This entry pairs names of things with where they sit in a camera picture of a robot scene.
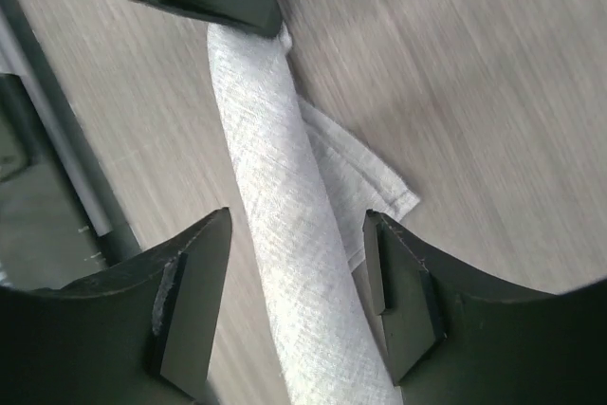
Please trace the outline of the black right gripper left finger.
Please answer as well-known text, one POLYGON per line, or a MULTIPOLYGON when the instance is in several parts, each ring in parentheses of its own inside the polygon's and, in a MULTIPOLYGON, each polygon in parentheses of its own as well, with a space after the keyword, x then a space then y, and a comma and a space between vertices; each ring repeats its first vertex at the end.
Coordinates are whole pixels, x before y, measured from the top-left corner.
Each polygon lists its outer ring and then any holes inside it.
POLYGON ((5 404, 206 404, 228 209, 60 289, 1 290, 5 404))

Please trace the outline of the grey cloth napkin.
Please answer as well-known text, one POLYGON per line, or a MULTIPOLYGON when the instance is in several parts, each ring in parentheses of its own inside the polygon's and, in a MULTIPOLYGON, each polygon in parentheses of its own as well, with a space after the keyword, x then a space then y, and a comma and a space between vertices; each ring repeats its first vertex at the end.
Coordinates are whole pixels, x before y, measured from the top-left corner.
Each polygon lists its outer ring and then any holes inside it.
POLYGON ((273 39, 211 25, 212 89, 243 200, 271 336, 294 404, 398 404, 354 270, 368 210, 401 219, 418 196, 302 98, 273 39))

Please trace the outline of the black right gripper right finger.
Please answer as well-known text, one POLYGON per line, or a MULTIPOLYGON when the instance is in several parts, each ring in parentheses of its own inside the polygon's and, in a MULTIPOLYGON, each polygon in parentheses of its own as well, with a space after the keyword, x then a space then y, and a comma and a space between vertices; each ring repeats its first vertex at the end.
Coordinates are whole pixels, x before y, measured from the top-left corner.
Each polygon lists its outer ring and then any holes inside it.
POLYGON ((602 404, 606 284, 553 295, 437 249, 382 212, 365 215, 372 304, 408 404, 602 404))

